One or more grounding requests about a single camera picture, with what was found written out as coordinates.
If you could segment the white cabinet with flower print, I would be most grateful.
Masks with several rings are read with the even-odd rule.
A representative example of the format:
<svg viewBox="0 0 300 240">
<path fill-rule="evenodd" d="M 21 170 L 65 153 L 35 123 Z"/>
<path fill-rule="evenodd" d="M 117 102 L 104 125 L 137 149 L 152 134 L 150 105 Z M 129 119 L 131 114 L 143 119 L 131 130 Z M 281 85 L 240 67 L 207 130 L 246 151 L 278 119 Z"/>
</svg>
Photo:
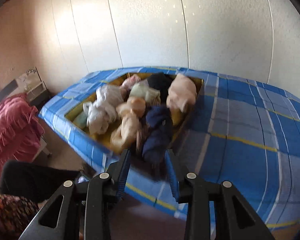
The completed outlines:
<svg viewBox="0 0 300 240">
<path fill-rule="evenodd" d="M 18 90 L 25 93 L 31 106 L 36 106 L 38 110 L 51 99 L 51 93 L 43 79 L 40 77 L 36 67 L 28 69 L 25 73 L 15 79 Z"/>
</svg>

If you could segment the dark blue fuzzy cloth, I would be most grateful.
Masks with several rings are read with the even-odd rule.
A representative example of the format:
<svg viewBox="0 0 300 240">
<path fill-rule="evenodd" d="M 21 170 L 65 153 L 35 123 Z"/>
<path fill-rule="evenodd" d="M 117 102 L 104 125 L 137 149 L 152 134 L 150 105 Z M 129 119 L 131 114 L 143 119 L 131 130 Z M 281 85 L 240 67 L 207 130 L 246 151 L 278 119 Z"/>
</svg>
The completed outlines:
<svg viewBox="0 0 300 240">
<path fill-rule="evenodd" d="M 171 111 L 164 105 L 153 106 L 145 116 L 146 137 L 142 145 L 145 161 L 159 165 L 173 137 Z"/>
</svg>

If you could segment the dark red cardboard box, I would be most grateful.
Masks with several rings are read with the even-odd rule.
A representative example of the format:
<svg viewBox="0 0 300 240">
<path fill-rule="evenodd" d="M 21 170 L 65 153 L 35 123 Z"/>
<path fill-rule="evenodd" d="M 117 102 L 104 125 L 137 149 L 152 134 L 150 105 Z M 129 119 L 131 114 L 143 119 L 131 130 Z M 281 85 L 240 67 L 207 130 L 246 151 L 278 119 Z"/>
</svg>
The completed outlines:
<svg viewBox="0 0 300 240">
<path fill-rule="evenodd" d="M 130 146 L 151 106 L 168 103 L 175 127 L 195 103 L 204 81 L 185 75 L 133 74 L 105 83 L 66 114 L 77 128 L 117 154 Z"/>
</svg>

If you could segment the light green cloth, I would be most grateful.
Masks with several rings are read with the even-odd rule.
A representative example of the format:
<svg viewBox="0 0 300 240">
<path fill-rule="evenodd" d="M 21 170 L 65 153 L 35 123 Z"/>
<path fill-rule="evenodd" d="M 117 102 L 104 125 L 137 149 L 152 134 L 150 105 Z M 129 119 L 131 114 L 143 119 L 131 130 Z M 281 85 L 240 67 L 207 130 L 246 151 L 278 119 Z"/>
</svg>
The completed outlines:
<svg viewBox="0 0 300 240">
<path fill-rule="evenodd" d="M 136 83 L 130 90 L 130 97 L 143 98 L 146 103 L 161 103 L 160 100 L 160 91 L 153 89 L 142 83 Z"/>
</svg>

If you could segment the white cloth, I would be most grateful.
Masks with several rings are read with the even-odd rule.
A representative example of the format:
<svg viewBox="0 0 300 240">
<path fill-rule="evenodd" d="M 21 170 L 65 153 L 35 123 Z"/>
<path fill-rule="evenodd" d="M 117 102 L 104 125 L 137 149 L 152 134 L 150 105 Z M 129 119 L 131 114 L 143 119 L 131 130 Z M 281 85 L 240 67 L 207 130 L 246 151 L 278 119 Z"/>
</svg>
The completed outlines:
<svg viewBox="0 0 300 240">
<path fill-rule="evenodd" d="M 110 124 L 117 120 L 116 107 L 124 102 L 126 89 L 115 85 L 104 85 L 96 90 L 94 102 L 83 103 L 90 134 L 106 133 Z"/>
</svg>

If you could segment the pink red blanket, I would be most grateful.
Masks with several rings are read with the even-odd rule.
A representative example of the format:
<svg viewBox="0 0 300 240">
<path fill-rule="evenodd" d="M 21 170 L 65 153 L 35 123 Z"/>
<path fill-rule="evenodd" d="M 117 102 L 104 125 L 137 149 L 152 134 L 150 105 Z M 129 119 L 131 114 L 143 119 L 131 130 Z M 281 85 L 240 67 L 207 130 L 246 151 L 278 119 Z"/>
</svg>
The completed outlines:
<svg viewBox="0 0 300 240">
<path fill-rule="evenodd" d="M 44 129 L 26 95 L 16 94 L 0 103 L 0 176 L 9 160 L 32 162 Z"/>
</svg>

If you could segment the black soft item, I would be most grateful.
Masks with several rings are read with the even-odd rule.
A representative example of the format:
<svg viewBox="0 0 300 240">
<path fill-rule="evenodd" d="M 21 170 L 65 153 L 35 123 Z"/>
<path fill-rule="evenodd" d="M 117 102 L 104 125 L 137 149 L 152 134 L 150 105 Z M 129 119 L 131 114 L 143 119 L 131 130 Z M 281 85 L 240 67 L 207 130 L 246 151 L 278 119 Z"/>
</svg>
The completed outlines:
<svg viewBox="0 0 300 240">
<path fill-rule="evenodd" d="M 171 86 L 173 78 L 164 73 L 156 73 L 149 76 L 146 80 L 149 87 L 160 91 L 161 103 L 166 103 L 168 89 Z"/>
</svg>

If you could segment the blue plaid table cover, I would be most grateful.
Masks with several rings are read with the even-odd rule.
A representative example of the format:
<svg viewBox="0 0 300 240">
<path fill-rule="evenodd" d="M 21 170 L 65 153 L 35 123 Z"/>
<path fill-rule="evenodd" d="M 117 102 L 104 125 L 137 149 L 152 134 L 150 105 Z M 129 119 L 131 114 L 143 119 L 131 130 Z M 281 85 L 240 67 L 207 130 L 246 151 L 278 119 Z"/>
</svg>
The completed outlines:
<svg viewBox="0 0 300 240">
<path fill-rule="evenodd" d="M 186 68 L 134 67 L 90 73 L 54 96 L 39 116 L 89 165 L 115 161 L 106 140 L 73 123 L 98 87 L 132 74 L 183 74 L 199 87 L 193 113 L 177 133 L 179 161 L 207 181 L 234 183 L 271 229 L 300 223 L 300 99 L 281 88 Z"/>
</svg>

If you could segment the teal cloth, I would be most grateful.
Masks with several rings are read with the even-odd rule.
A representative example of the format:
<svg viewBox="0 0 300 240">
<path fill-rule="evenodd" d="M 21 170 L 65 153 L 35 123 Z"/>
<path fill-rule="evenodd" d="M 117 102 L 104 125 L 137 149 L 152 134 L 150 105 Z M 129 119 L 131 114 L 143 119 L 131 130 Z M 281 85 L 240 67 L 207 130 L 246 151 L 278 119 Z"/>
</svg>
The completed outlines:
<svg viewBox="0 0 300 240">
<path fill-rule="evenodd" d="M 82 111 L 78 116 L 75 117 L 73 124 L 84 130 L 87 126 L 87 115 Z"/>
</svg>

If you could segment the pink plush cloth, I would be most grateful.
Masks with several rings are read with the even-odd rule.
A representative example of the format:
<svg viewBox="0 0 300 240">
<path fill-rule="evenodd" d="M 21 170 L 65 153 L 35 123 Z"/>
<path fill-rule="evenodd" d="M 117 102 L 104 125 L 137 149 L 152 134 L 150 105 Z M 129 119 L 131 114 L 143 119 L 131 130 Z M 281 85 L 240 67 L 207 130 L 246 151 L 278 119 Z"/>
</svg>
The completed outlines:
<svg viewBox="0 0 300 240">
<path fill-rule="evenodd" d="M 196 103 L 196 97 L 195 83 L 185 75 L 177 74 L 168 89 L 166 106 L 186 113 Z"/>
</svg>

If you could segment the beige cloth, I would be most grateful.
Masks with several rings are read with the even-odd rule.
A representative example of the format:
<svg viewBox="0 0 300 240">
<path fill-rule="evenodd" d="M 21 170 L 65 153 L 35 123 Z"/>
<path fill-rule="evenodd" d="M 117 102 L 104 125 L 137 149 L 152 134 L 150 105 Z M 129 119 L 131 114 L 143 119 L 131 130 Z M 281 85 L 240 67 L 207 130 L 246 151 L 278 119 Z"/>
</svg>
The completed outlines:
<svg viewBox="0 0 300 240">
<path fill-rule="evenodd" d="M 121 124 L 117 130 L 112 132 L 110 143 L 117 153 L 129 148 L 136 141 L 140 118 L 144 115 L 145 110 L 145 100 L 134 96 L 116 107 Z"/>
</svg>

